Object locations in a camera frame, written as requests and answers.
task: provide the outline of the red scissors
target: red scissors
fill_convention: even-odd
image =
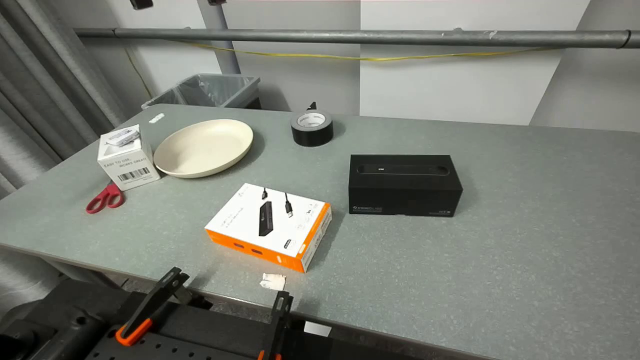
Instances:
[[[89,214],[95,214],[104,209],[104,206],[115,209],[123,203],[124,195],[118,186],[113,181],[110,181],[107,187],[89,202],[85,210]]]

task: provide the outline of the metal pipe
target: metal pipe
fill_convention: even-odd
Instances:
[[[331,44],[640,48],[640,31],[373,31],[77,28],[79,37]]]

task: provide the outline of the black duct tape roll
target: black duct tape roll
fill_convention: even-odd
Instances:
[[[333,138],[333,120],[319,110],[307,110],[291,119],[293,140],[302,146],[320,146]]]

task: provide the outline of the table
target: table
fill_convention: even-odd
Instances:
[[[336,115],[335,138],[305,148],[291,116],[153,106],[125,123],[153,148],[217,118],[249,124],[253,146],[220,174],[165,176],[87,215],[108,181],[91,144],[0,201],[0,245],[148,279],[179,266],[190,288],[263,305],[262,273],[285,274],[298,313],[484,356],[640,357],[640,134]],[[455,217],[349,215],[349,155],[370,153],[450,154]],[[307,274],[207,237],[245,182],[332,204]]]

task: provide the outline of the trash can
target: trash can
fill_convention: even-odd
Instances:
[[[219,108],[261,109],[257,76],[239,74],[196,74],[142,104],[216,106]]]

